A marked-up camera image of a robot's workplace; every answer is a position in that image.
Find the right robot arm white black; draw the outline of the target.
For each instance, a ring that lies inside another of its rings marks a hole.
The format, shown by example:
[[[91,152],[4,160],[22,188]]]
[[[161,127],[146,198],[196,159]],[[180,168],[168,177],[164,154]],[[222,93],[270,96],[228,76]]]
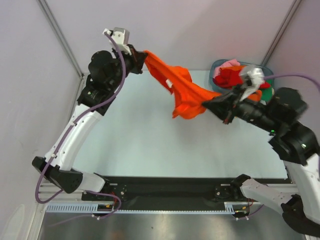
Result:
[[[283,161],[298,192],[281,193],[241,174],[231,182],[230,194],[237,200],[253,199],[278,212],[286,224],[297,233],[320,236],[320,145],[315,133],[299,122],[308,105],[295,89],[282,87],[266,104],[241,100],[232,91],[202,106],[224,124],[239,118],[272,137],[269,144]]]

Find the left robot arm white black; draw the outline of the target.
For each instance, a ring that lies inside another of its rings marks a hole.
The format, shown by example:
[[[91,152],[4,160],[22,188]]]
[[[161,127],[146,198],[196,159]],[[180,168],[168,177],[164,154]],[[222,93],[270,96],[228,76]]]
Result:
[[[68,194],[80,190],[91,191],[100,200],[110,196],[111,188],[103,176],[75,169],[74,161],[93,127],[106,114],[123,80],[130,73],[142,73],[147,53],[132,45],[128,49],[130,53],[101,50],[93,54],[85,87],[67,126],[49,152],[32,161],[43,178]]]

